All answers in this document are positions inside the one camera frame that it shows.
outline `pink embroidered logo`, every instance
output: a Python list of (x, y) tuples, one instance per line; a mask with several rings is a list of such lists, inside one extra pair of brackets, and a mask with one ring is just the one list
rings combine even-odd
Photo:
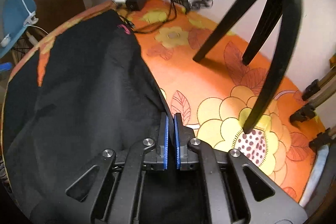
[(130, 30), (124, 24), (118, 25), (118, 28), (124, 28), (125, 34), (131, 34)]

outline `yellow flower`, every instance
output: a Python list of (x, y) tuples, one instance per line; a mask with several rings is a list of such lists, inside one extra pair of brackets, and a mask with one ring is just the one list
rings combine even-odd
[(155, 39), (162, 42), (166, 48), (174, 48), (176, 46), (188, 45), (189, 33), (183, 31), (181, 27), (161, 28)]
[(244, 134), (242, 127), (256, 99), (257, 96), (242, 85), (234, 87), (231, 96), (224, 100), (205, 99), (197, 110), (201, 125), (197, 137), (221, 151), (239, 149), (266, 175), (281, 185), (287, 173), (285, 159), (291, 146), (291, 137), (279, 119), (275, 100), (251, 133)]
[(162, 10), (154, 10), (146, 13), (141, 20), (148, 23), (163, 22), (167, 19), (167, 13)]

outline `blue rubber strip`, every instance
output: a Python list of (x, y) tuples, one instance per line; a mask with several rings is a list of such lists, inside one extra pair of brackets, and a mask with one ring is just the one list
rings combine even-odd
[(181, 154), (180, 154), (180, 138), (179, 138), (179, 131), (177, 129), (177, 120), (174, 117), (174, 124), (175, 124), (175, 142), (176, 142), (176, 168), (181, 168)]
[(163, 168), (166, 170), (168, 168), (168, 126), (169, 120), (168, 116), (166, 117), (166, 134), (165, 134), (165, 153), (163, 158)]

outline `silver screw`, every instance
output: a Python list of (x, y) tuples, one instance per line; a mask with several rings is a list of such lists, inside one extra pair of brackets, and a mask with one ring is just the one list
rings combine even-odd
[(146, 146), (151, 146), (153, 145), (154, 141), (151, 138), (147, 138), (143, 140), (143, 144)]
[(193, 138), (193, 139), (190, 140), (190, 143), (192, 145), (199, 145), (201, 143), (201, 140), (198, 139), (198, 138)]
[(109, 157), (112, 157), (112, 155), (113, 155), (113, 150), (111, 150), (111, 149), (105, 149), (101, 154), (102, 154), (105, 158), (109, 158)]
[(238, 149), (231, 149), (231, 150), (230, 150), (230, 155), (231, 155), (232, 157), (237, 158), (237, 157), (240, 156), (240, 151), (239, 151)]

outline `black fabric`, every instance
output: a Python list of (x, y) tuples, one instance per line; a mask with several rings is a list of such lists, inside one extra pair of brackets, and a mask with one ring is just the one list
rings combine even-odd
[[(169, 114), (173, 135), (169, 109), (135, 36), (120, 28), (122, 23), (107, 11), (71, 27), (55, 40), (42, 87), (31, 84), (25, 91), (24, 77), (36, 82), (36, 56), (10, 84), (4, 157), (15, 198), (33, 223), (58, 223), (58, 212), (48, 204), (63, 174), (104, 149), (118, 152), (143, 138), (156, 139), (161, 112)], [(30, 92), (30, 100), (18, 96)], [(31, 116), (15, 120), (17, 111)], [(16, 123), (21, 126), (13, 130)], [(168, 171), (146, 178), (141, 223), (200, 223), (195, 176), (176, 171), (170, 146)]]

